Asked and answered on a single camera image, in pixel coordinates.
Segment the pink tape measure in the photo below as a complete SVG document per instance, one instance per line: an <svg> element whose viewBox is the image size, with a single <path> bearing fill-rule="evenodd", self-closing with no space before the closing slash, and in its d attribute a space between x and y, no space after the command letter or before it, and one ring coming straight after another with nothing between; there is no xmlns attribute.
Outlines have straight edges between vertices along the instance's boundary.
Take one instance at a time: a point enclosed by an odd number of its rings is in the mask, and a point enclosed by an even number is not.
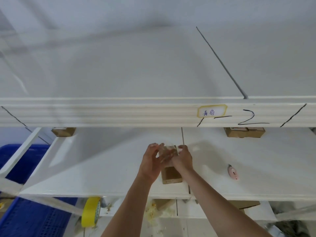
<svg viewBox="0 0 316 237"><path fill-rule="evenodd" d="M228 174L232 179L239 180L239 176L237 174L236 169L231 165L228 165Z"/></svg>

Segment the shelving unit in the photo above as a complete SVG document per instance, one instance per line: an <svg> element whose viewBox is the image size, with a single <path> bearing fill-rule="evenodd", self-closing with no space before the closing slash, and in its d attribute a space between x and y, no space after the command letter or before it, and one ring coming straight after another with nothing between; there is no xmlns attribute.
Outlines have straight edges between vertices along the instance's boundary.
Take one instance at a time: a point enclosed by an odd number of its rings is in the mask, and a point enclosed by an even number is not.
<svg viewBox="0 0 316 237"><path fill-rule="evenodd" d="M227 25L2 37L0 126L77 130L54 140L25 185L3 174L0 191L81 215L52 197L124 198L149 143L184 141L197 172L220 194L260 200L247 214L275 221L269 200L316 200L316 136L307 128L316 126L313 31ZM205 105L226 111L198 117ZM266 133L228 138L223 127L236 126ZM239 181L227 174L228 164ZM185 182L164 185L159 177L149 197L177 199L178 217L204 218Z"/></svg>

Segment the yellow tape roll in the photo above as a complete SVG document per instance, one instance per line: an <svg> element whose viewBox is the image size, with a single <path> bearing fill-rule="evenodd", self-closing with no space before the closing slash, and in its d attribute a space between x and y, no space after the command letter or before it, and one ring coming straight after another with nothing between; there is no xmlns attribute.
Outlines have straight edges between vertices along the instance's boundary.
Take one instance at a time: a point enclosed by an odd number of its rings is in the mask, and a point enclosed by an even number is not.
<svg viewBox="0 0 316 237"><path fill-rule="evenodd" d="M81 216L82 227L94 227L100 215L100 197L88 198Z"/></svg>

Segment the label sticker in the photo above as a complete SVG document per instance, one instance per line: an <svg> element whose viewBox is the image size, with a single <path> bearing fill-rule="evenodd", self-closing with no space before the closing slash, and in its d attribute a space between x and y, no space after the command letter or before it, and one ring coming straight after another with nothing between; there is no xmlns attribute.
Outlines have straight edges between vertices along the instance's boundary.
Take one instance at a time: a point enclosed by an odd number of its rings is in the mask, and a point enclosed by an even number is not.
<svg viewBox="0 0 316 237"><path fill-rule="evenodd" d="M199 118L221 117L225 115L227 105L204 105L197 110Z"/></svg>

